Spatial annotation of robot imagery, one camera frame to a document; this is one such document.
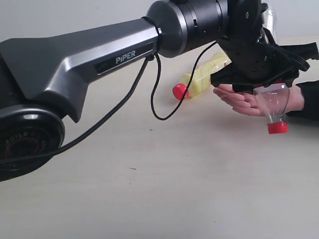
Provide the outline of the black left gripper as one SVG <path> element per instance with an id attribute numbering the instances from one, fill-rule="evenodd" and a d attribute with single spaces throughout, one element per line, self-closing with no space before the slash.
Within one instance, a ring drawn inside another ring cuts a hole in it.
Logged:
<path id="1" fill-rule="evenodd" d="M 306 72 L 308 60 L 318 60 L 315 42 L 299 45 L 268 43 L 262 29 L 254 41 L 222 37 L 218 45 L 231 63 L 210 75 L 214 87 L 232 85 L 235 93 L 270 92 L 289 88 L 300 72 Z"/>

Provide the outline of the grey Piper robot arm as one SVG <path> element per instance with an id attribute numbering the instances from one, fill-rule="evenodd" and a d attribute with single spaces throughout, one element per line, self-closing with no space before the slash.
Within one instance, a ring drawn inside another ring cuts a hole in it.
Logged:
<path id="1" fill-rule="evenodd" d="M 251 91 L 290 86 L 317 60 L 315 43 L 278 45 L 271 9 L 259 0 L 159 0 L 146 16 L 83 31 L 0 44 L 0 179 L 33 172 L 88 137 L 129 99 L 63 145 L 65 116 L 80 120 L 90 83 L 137 60 L 173 58 L 218 44 L 230 64 L 214 86 Z"/>

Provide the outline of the bare open human hand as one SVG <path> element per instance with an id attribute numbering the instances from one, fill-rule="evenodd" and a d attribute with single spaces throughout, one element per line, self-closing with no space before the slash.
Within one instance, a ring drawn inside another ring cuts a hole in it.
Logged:
<path id="1" fill-rule="evenodd" d="M 253 117 L 265 117 L 255 97 L 249 93 L 235 93 L 230 85 L 219 85 L 213 89 L 213 93 L 237 113 Z M 300 87 L 292 86 L 285 113 L 301 111 L 304 104 L 305 100 Z"/>

